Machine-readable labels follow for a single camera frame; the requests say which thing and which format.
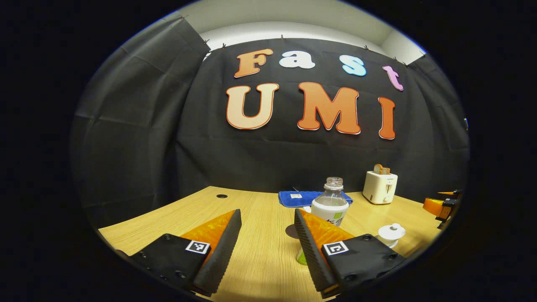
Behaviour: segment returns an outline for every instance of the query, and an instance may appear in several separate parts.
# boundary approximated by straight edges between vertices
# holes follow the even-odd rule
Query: ridged rubber pad
[[[229,219],[228,225],[222,233],[211,257],[201,267],[194,278],[192,282],[195,286],[194,291],[208,297],[216,293],[220,281],[222,281],[222,277],[228,268],[229,259],[235,248],[241,226],[241,210],[237,209]]]
[[[317,291],[324,291],[327,288],[335,285],[336,279],[334,278],[330,268],[325,263],[323,256],[317,249],[315,240],[306,226],[304,217],[302,217],[302,214],[298,208],[295,209],[295,228],[299,236],[300,245],[304,250],[304,256],[306,257],[306,262],[308,263],[309,274],[311,275],[315,289]]]

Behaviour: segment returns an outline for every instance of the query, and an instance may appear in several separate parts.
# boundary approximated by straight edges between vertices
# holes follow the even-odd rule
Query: white wall
[[[412,40],[397,30],[393,30],[381,44],[389,57],[396,57],[399,62],[410,64],[420,58],[425,51]]]
[[[364,48],[364,45],[367,45],[367,48],[374,52],[390,56],[384,49],[370,41],[331,28],[304,23],[281,21],[255,22],[231,25],[200,33],[200,36],[204,40],[210,39],[207,45],[211,49],[222,47],[222,43],[229,46],[248,41],[280,38],[281,35],[284,35],[284,38],[308,38],[342,42],[362,48]]]

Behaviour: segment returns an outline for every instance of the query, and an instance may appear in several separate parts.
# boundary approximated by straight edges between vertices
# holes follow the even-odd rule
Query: letter m
[[[342,87],[332,101],[320,84],[303,82],[299,84],[299,88],[304,91],[304,116],[297,124],[300,129],[319,129],[321,123],[316,118],[316,112],[318,112],[327,130],[332,129],[337,117],[340,116],[339,123],[336,125],[337,131],[347,134],[360,133],[356,111],[358,98],[356,90]]]

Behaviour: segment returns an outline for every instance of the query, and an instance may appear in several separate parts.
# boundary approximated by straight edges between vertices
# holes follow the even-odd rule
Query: blue letter
[[[352,55],[342,55],[339,57],[343,65],[343,70],[350,75],[365,76],[366,69],[364,68],[364,62],[359,58]]]

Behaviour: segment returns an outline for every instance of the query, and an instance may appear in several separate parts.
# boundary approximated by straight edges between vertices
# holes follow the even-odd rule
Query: plastic bottle
[[[328,177],[324,185],[324,192],[311,202],[311,213],[339,227],[347,209],[349,209],[349,203],[341,194],[342,190],[342,178]],[[300,264],[307,265],[302,248],[296,256],[296,260]]]

